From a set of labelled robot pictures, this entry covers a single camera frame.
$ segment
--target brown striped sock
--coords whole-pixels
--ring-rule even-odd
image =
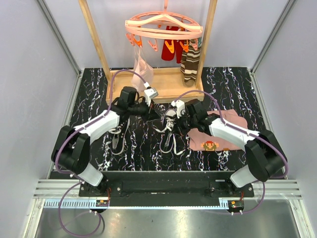
[[[182,63],[184,65],[184,83],[186,86],[193,86],[196,81],[198,63],[200,58],[201,46],[195,50],[191,44],[189,44],[188,53],[186,56],[186,62]]]
[[[185,73],[185,63],[186,63],[187,53],[183,50],[182,58],[180,60],[180,71],[184,74]]]

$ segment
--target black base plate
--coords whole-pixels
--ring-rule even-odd
[[[104,172],[111,189],[111,206],[219,206],[219,197],[254,197],[251,184],[230,195],[216,180],[227,180],[234,172]],[[79,196],[105,196],[92,189]]]

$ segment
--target black marble surface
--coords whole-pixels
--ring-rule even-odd
[[[213,95],[222,110],[234,109],[248,122],[248,128],[265,128],[257,103],[255,91],[246,68],[205,67],[202,74],[204,90]],[[84,70],[72,117],[71,126],[80,125],[100,114],[107,108],[107,80],[100,68]],[[215,109],[214,103],[205,96],[204,105],[208,111]],[[169,104],[156,106],[162,116]],[[126,134],[123,154],[111,154],[110,136],[106,133],[91,146],[91,163],[101,171],[208,171],[236,170],[245,163],[242,150],[223,152],[197,152],[190,150],[189,138],[176,137],[177,151],[185,149],[182,155],[163,154],[159,150],[161,121],[143,122],[139,117],[131,117]]]

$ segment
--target sneaker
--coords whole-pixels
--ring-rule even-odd
[[[112,145],[111,145],[111,152],[114,155],[122,154],[124,150],[124,141],[125,141],[125,134],[128,131],[130,125],[130,118],[124,121],[116,128],[110,129],[109,133],[113,134],[112,136]]]
[[[161,141],[159,143],[159,149],[162,153],[169,153],[172,151],[174,147],[174,153],[176,155],[180,155],[184,152],[176,152],[176,138],[173,132],[174,129],[174,124],[175,124],[175,119],[176,119],[176,111],[173,109],[169,109],[166,111],[164,117],[163,117],[163,130],[159,130],[155,128],[155,130],[159,133],[162,133],[163,135],[161,136]]]

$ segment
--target wooden base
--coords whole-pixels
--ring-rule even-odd
[[[117,72],[117,70],[112,70],[111,74],[113,75],[115,72]],[[129,72],[121,72],[115,77],[112,100],[120,96],[121,89],[124,86],[132,86],[132,76],[133,75]],[[171,103],[179,95],[190,90],[203,91],[201,79],[199,79],[197,85],[193,85],[191,87],[184,85],[183,75],[180,68],[154,68],[154,79],[151,87],[155,88],[158,92],[158,96],[154,98],[155,103]],[[110,103],[109,95],[110,85],[108,85],[106,94],[106,102],[108,104]],[[198,92],[189,93],[183,96],[181,100],[188,102],[195,98],[202,101],[204,99],[204,94]]]

